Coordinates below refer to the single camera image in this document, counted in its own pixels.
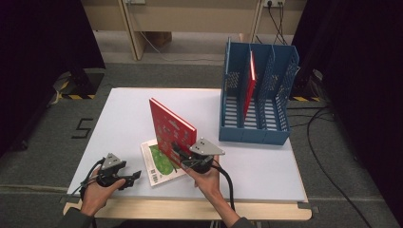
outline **gray floor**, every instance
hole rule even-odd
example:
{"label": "gray floor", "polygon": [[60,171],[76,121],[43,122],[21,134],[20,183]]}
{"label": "gray floor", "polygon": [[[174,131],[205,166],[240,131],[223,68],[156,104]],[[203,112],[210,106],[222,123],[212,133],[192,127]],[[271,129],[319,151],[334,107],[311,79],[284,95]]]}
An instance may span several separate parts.
{"label": "gray floor", "polygon": [[[124,32],[95,32],[106,61],[106,76],[93,100],[62,99],[42,116],[29,138],[29,149],[9,152],[0,160],[0,227],[54,227],[62,217],[65,196],[90,136],[76,127],[93,129],[112,87],[220,87],[224,44],[237,34],[173,33],[158,53],[147,47],[140,62],[132,59]],[[273,36],[260,37],[273,42]],[[290,137],[306,194],[313,209],[307,221],[265,221],[263,227],[367,227],[353,206],[319,168],[308,144],[307,123],[324,102],[289,102]],[[371,177],[355,161],[351,146],[331,110],[310,126],[318,160],[333,182],[351,199],[372,227],[399,227]],[[98,219],[98,227],[121,222]]]}

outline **book cover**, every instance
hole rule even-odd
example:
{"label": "book cover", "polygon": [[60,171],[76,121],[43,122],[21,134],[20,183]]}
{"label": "book cover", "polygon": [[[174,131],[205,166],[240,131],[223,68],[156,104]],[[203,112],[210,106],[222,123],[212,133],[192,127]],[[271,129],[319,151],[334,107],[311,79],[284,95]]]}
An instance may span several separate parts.
{"label": "book cover", "polygon": [[186,174],[184,170],[161,152],[158,148],[157,140],[143,142],[141,147],[151,186],[170,181]]}
{"label": "book cover", "polygon": [[253,54],[253,51],[251,50],[250,53],[250,63],[249,63],[249,75],[248,75],[248,80],[247,80],[247,89],[246,89],[246,94],[245,94],[245,101],[243,104],[243,117],[246,118],[246,113],[248,112],[249,104],[251,103],[252,100],[252,95],[255,90],[255,84],[256,84],[256,71],[255,71],[255,57]]}
{"label": "book cover", "polygon": [[181,154],[191,156],[189,148],[196,143],[197,130],[154,98],[149,100],[159,149],[181,166]]}

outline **hand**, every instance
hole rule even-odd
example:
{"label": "hand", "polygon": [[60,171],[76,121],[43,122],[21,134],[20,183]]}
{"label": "hand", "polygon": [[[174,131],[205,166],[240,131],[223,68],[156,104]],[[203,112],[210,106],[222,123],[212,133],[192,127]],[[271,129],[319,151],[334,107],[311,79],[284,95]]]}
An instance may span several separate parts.
{"label": "hand", "polygon": [[[91,177],[98,175],[100,168],[92,172]],[[106,205],[107,199],[112,195],[112,193],[125,184],[125,179],[120,179],[114,182],[108,187],[100,186],[97,181],[91,182],[84,194],[83,206],[81,207],[81,213],[93,217],[101,208]]]}
{"label": "hand", "polygon": [[[219,165],[219,156],[214,156],[214,165]],[[207,173],[200,174],[191,168],[184,168],[186,173],[195,180],[195,187],[199,187],[204,196],[209,200],[222,198],[220,191],[220,172],[211,168]]]}

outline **sleeve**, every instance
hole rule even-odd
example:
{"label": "sleeve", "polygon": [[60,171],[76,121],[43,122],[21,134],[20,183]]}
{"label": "sleeve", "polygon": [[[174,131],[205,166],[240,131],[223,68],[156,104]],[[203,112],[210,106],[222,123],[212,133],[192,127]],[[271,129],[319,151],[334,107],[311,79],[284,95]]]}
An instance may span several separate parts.
{"label": "sleeve", "polygon": [[255,228],[255,226],[247,218],[242,217],[231,228]]}
{"label": "sleeve", "polygon": [[93,219],[94,217],[86,216],[78,209],[70,207],[57,228],[88,228]]}

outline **blue file organizer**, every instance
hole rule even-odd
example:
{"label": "blue file organizer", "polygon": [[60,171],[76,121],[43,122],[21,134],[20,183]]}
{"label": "blue file organizer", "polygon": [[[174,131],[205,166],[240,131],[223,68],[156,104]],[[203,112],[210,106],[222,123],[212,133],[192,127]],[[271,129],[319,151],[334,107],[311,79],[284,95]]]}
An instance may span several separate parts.
{"label": "blue file organizer", "polygon": [[[244,117],[250,50],[255,57],[257,82]],[[219,140],[283,145],[290,136],[286,106],[298,62],[294,46],[228,41],[221,86]]]}

